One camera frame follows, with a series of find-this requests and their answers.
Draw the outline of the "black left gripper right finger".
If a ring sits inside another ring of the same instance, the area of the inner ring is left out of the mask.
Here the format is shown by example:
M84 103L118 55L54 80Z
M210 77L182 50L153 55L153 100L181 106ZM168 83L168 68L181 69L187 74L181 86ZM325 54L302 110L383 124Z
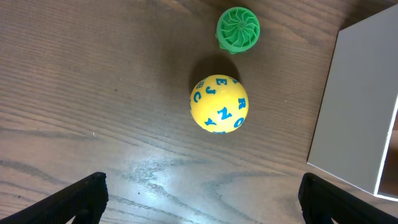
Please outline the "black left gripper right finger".
M396 217L309 172L303 175L298 200L306 224L397 224Z

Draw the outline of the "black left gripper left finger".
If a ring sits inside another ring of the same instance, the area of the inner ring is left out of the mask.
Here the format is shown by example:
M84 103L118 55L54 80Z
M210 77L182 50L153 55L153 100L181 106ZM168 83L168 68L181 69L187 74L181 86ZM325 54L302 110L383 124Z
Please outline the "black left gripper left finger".
M1 220L1 224L100 222L109 200L106 174L95 172Z

